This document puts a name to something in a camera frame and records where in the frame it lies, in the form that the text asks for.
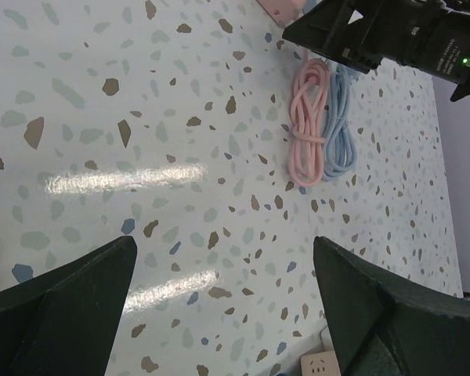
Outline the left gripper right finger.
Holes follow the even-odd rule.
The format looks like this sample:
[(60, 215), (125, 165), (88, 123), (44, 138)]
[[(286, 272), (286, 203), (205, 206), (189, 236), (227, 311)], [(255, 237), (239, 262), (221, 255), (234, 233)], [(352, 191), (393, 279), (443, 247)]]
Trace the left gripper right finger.
[(402, 278), (326, 237), (313, 262), (343, 375), (470, 375), (470, 301)]

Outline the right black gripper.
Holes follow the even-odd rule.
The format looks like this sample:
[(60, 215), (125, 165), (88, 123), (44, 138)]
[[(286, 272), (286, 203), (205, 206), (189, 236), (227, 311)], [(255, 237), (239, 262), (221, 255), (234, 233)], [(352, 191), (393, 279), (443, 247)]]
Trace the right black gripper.
[(470, 1), (326, 0), (283, 39), (363, 74), (392, 60), (456, 84), (453, 102), (470, 96)]

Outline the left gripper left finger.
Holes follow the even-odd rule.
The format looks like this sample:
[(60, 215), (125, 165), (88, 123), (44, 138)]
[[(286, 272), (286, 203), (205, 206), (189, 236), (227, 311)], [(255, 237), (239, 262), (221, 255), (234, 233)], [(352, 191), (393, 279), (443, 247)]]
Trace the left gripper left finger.
[(119, 237), (0, 291), (0, 375), (103, 375), (136, 256)]

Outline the pink power strip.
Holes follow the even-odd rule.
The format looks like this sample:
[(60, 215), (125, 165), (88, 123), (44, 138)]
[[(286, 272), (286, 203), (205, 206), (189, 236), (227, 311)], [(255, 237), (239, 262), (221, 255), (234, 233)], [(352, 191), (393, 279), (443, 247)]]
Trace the pink power strip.
[(306, 0), (258, 0), (258, 3), (278, 27), (285, 28), (303, 14)]

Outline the white cube plug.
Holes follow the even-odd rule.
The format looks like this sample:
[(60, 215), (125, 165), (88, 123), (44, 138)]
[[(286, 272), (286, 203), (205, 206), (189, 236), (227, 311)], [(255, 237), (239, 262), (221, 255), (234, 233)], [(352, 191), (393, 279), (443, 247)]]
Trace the white cube plug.
[(310, 353), (301, 357), (302, 376), (341, 376), (334, 351)]

